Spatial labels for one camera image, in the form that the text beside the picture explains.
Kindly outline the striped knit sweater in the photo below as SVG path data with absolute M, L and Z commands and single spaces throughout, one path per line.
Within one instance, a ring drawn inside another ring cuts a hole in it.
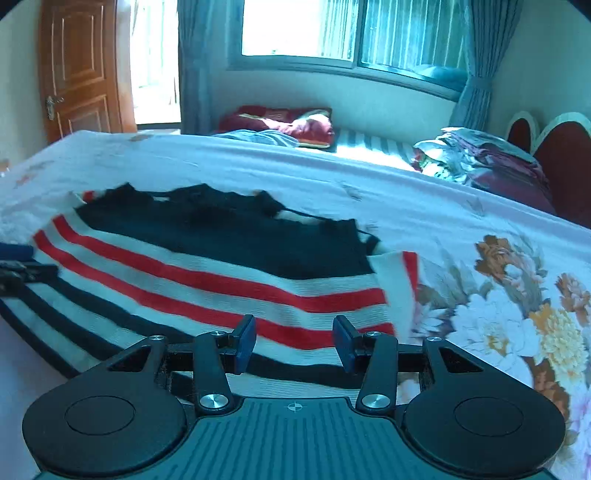
M 249 375 L 354 389 L 332 321 L 408 333 L 419 276 L 413 252 L 385 249 L 353 220 L 308 217 L 269 194 L 207 185 L 122 185 L 76 195 L 31 239 L 52 267 L 1 301 L 4 320 L 66 377 L 142 338 L 187 342 L 256 318 Z

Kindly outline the sliding glass window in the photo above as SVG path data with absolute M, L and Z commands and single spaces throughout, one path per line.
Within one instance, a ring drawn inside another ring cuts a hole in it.
M 458 1 L 235 1 L 228 53 L 239 69 L 351 76 L 456 98 L 464 89 Z

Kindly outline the brown wooden door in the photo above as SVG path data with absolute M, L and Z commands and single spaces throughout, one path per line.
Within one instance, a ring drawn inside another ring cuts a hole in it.
M 79 130 L 135 133 L 130 1 L 44 1 L 39 86 L 47 140 Z

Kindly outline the red and white headboard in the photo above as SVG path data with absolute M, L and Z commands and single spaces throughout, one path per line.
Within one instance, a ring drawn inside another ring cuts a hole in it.
M 541 128 L 532 114 L 520 111 L 510 120 L 506 138 L 540 163 L 557 215 L 589 227 L 590 119 L 579 112 L 567 112 Z

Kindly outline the blue curtain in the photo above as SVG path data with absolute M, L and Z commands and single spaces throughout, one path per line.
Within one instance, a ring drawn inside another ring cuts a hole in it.
M 211 130 L 211 46 L 213 1 L 178 0 L 178 80 L 181 133 Z
M 520 20 L 523 1 L 461 1 L 465 20 L 467 82 L 450 125 L 483 131 L 492 99 L 493 80 Z

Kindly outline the right blue curtain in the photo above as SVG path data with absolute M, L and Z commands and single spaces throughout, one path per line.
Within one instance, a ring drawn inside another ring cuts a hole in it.
M 483 131 L 492 99 L 493 80 L 520 20 L 523 1 L 461 1 L 465 20 L 467 82 L 450 125 Z

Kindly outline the blue striped cloth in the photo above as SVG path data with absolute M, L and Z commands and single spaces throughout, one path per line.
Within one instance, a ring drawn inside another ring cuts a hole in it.
M 247 129 L 233 130 L 214 134 L 216 138 L 231 139 L 259 145 L 297 148 L 300 143 L 294 137 L 276 130 L 253 131 Z

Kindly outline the floral white bed sheet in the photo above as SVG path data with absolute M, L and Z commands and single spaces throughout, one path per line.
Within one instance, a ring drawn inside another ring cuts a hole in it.
M 294 148 L 81 131 L 2 178 L 1 244 L 32 246 L 74 196 L 126 184 L 266 193 L 415 253 L 412 323 L 404 337 L 389 334 L 399 342 L 396 409 L 356 410 L 363 376 L 344 367 L 356 388 L 253 377 L 247 366 L 226 376 L 235 409 L 197 414 L 199 335 L 150 335 L 66 377 L 1 314 L 3 478 L 589 477 L 588 229 L 488 193 Z

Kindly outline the striped mattress cover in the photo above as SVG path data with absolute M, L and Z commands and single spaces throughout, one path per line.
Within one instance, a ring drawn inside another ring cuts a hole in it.
M 346 128 L 335 129 L 334 141 L 328 148 L 300 144 L 298 149 L 331 154 L 351 161 L 415 171 L 413 167 L 415 150 L 412 145 Z

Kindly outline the left blue curtain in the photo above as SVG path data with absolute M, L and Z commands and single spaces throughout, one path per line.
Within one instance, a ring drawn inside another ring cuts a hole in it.
M 181 133 L 211 130 L 211 46 L 213 1 L 178 0 L 178 80 Z

